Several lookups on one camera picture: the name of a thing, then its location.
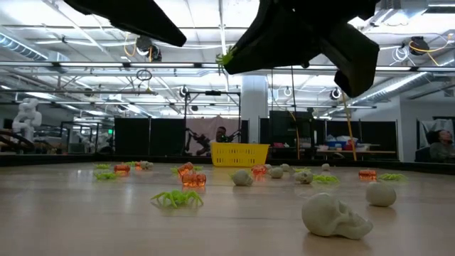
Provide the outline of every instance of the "white column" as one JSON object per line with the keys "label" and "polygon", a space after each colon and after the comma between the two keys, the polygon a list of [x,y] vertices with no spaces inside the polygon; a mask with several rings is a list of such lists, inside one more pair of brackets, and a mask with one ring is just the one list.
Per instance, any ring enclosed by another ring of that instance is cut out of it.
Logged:
{"label": "white column", "polygon": [[246,75],[242,77],[242,102],[240,115],[249,120],[249,143],[259,143],[259,118],[268,116],[268,84],[265,76]]}

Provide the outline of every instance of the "yellow plastic basket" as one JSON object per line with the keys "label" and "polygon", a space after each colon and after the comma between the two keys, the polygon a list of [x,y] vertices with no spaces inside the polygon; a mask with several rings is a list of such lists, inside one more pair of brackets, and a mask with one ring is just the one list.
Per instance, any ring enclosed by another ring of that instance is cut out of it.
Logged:
{"label": "yellow plastic basket", "polygon": [[211,145],[212,162],[217,167],[251,167],[265,164],[268,144],[216,143]]}

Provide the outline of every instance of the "ceiling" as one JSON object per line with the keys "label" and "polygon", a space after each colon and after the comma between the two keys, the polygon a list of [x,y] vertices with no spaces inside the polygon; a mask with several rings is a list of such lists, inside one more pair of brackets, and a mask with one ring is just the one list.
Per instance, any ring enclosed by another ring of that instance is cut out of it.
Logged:
{"label": "ceiling", "polygon": [[[108,20],[99,16],[84,16],[63,1],[55,1],[59,11],[49,7],[43,1],[1,0],[0,25],[17,36],[17,38],[24,39],[24,42],[34,44],[34,47],[37,49],[59,52],[68,57],[72,62],[148,62],[147,57],[140,56],[137,53],[133,56],[128,56],[125,52],[125,42],[127,52],[133,52],[135,35],[128,35],[123,31],[113,28]],[[223,13],[223,23],[225,25],[224,37],[227,46],[233,45],[246,31],[246,28],[255,18],[259,5],[259,0],[155,0],[155,2],[181,28],[187,38],[187,43],[182,48],[156,42],[162,52],[162,61],[171,63],[215,62],[216,55],[222,53],[222,45],[224,44],[221,39],[221,30],[219,29],[219,2],[223,5],[221,11]],[[134,8],[135,6],[129,5],[126,1],[126,14],[134,15]],[[434,65],[427,54],[422,56],[409,55],[408,58],[404,58],[406,55],[403,55],[402,52],[397,52],[396,47],[400,46],[403,41],[409,40],[411,36],[424,36],[425,41],[429,43],[432,49],[444,47],[432,55],[434,58],[438,58],[439,55],[443,55],[455,47],[454,44],[447,43],[449,34],[453,33],[453,29],[455,29],[453,26],[455,24],[455,14],[423,14],[406,21],[398,18],[391,18],[379,26],[369,29],[367,29],[368,21],[355,18],[350,22],[382,48],[378,58],[378,65]],[[101,50],[93,42],[90,42],[87,35],[75,29],[71,21],[81,27],[105,51]],[[0,48],[1,60],[30,61],[30,59],[24,58],[5,48]],[[332,65],[323,55],[314,58],[311,64]],[[46,74],[46,70],[42,68],[16,68],[16,70],[33,75],[35,79],[42,81],[44,85],[40,84],[39,86],[43,89],[55,89],[59,83],[58,76]],[[109,69],[103,68],[94,68],[93,70],[109,71]],[[9,82],[7,85],[13,88],[18,86],[18,84],[15,85],[10,80],[5,80],[5,77],[11,74],[9,73],[10,71],[1,71],[0,81],[3,84]],[[90,72],[90,70],[81,68],[71,68],[69,73],[71,71]],[[190,74],[187,70],[178,71],[181,71],[182,75],[174,77],[172,75],[164,75],[164,73],[172,73],[172,68],[151,69],[151,72],[156,72],[158,75],[155,75],[149,82],[135,80],[133,83],[131,81],[134,80],[134,76],[122,74],[98,77],[91,75],[77,76],[74,80],[72,79],[75,75],[61,76],[60,85],[65,85],[64,90],[84,90],[85,88],[92,87],[94,90],[121,90],[122,92],[138,90],[138,86],[141,85],[139,90],[144,91],[147,87],[150,87],[159,94],[157,96],[147,94],[139,96],[134,94],[122,95],[121,100],[125,102],[137,102],[138,106],[140,106],[139,103],[145,102],[182,102],[183,99],[179,97],[178,92],[184,85],[189,90],[196,92],[206,90],[241,91],[241,75],[226,76],[218,72],[209,72],[200,76],[193,73]],[[377,76],[375,78],[375,85],[385,82],[390,78],[389,75]],[[291,87],[293,79],[296,88],[295,98],[298,105],[337,104],[337,102],[333,102],[329,97],[330,91],[336,88],[333,75],[331,74],[300,74],[294,75],[293,77],[289,74],[276,74],[273,77],[273,86],[271,84],[272,76],[268,74],[267,80],[270,87],[274,90],[275,100],[278,104],[290,104],[290,100],[293,100],[292,96],[285,95],[285,90]],[[20,88],[29,88],[31,86],[39,89],[39,87],[36,87],[38,85],[36,81],[22,80],[21,82],[24,82],[24,84]],[[88,98],[83,95],[72,96],[66,94],[58,95],[58,98],[62,100],[72,98],[72,100],[101,102],[106,100],[108,96],[95,94],[94,97]],[[200,95],[193,103],[229,103],[231,105],[224,107],[202,107],[198,112],[189,112],[194,114],[194,116],[197,114],[237,114],[236,100],[237,98],[230,99],[225,95],[220,97]],[[73,105],[73,107],[82,109],[80,105]],[[107,105],[103,105],[102,108],[98,107],[97,110],[107,111],[108,114],[117,111],[115,107]],[[182,113],[183,108],[179,106],[170,108],[164,105],[143,105],[140,106],[140,111],[126,111],[126,113],[121,112],[120,114],[141,116],[144,113],[148,113],[154,117],[175,117],[180,115],[178,112]]]}

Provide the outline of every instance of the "yellow pole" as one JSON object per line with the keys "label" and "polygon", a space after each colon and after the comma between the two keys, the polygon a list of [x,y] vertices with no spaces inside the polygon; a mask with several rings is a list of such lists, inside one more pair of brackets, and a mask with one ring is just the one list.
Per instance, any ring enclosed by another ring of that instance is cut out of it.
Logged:
{"label": "yellow pole", "polygon": [[354,155],[354,161],[357,161],[357,154],[355,153],[355,142],[353,138],[353,130],[350,126],[350,113],[348,106],[346,106],[346,96],[344,95],[344,92],[341,93],[343,96],[343,104],[344,104],[344,110],[346,111],[346,117],[348,118],[348,129],[349,129],[349,137],[350,137],[350,142],[353,145],[353,155]]}

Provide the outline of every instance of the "wooden floor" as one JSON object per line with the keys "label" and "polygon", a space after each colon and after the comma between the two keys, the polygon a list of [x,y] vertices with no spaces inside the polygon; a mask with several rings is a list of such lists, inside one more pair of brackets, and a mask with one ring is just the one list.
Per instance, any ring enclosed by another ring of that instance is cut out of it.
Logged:
{"label": "wooden floor", "polygon": [[[234,169],[204,166],[204,206],[159,209],[150,197],[181,189],[172,166],[111,182],[94,180],[92,164],[1,168],[0,255],[455,255],[455,176],[405,172],[397,202],[374,208],[357,168],[334,168],[335,187],[285,174],[243,188],[230,181]],[[323,191],[370,219],[373,231],[359,241],[309,234],[301,206]]]}

